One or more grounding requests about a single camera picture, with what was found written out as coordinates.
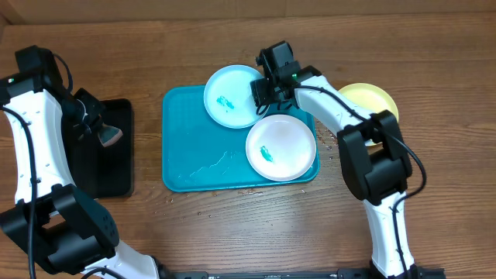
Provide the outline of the white plate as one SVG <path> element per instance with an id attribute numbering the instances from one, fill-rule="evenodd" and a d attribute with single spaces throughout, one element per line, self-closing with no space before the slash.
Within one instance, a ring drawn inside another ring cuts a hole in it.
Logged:
<path id="1" fill-rule="evenodd" d="M 290 115 L 270 115 L 261 119 L 246 138 L 250 166 L 272 181 L 292 181 L 313 165 L 317 147 L 312 131 Z"/>

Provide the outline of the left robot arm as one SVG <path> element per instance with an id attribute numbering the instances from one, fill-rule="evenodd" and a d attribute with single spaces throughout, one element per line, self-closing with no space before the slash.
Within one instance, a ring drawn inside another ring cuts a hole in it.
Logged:
<path id="1" fill-rule="evenodd" d="M 64 146 L 63 122 L 78 127 L 96 115 L 84 90 L 19 75 L 1 82 L 2 111 L 15 143 L 15 207 L 1 214 L 2 231 L 49 274 L 102 278 L 165 278 L 157 260 L 125 244 L 108 210 L 78 188 Z"/>

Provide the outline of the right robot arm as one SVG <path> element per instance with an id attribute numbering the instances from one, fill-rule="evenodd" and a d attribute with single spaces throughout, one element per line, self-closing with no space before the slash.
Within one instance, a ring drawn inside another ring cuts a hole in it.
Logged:
<path id="1" fill-rule="evenodd" d="M 361 108 L 313 67 L 291 74 L 287 83 L 256 79 L 250 89 L 256 105 L 289 101 L 336 135 L 343 180 L 366 209 L 372 270 L 379 278 L 412 278 L 404 214 L 412 165 L 394 114 Z"/>

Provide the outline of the yellow-green plate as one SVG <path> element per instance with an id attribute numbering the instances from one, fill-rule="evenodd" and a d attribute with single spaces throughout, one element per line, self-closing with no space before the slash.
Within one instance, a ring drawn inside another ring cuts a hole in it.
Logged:
<path id="1" fill-rule="evenodd" d="M 339 89 L 339 93 L 354 104 L 372 112 L 379 113 L 388 110 L 399 121 L 398 107 L 393 98 L 376 85 L 368 83 L 348 84 Z"/>

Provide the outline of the dark scrubbing sponge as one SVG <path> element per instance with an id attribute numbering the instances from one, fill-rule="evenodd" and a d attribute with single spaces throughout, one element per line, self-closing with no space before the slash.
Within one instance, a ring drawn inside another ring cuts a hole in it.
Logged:
<path id="1" fill-rule="evenodd" d="M 103 147 L 109 147 L 117 143 L 122 137 L 122 130 L 102 123 L 100 130 L 98 131 L 98 139 Z"/>

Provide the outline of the light blue plate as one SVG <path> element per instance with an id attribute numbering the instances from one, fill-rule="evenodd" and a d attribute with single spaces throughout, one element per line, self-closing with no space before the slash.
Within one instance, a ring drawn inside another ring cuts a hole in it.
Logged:
<path id="1" fill-rule="evenodd" d="M 221 126 L 243 129 L 260 121 L 252 96 L 251 81 L 264 76 L 246 65 L 230 65 L 217 70 L 207 81 L 203 94 L 205 109 Z"/>

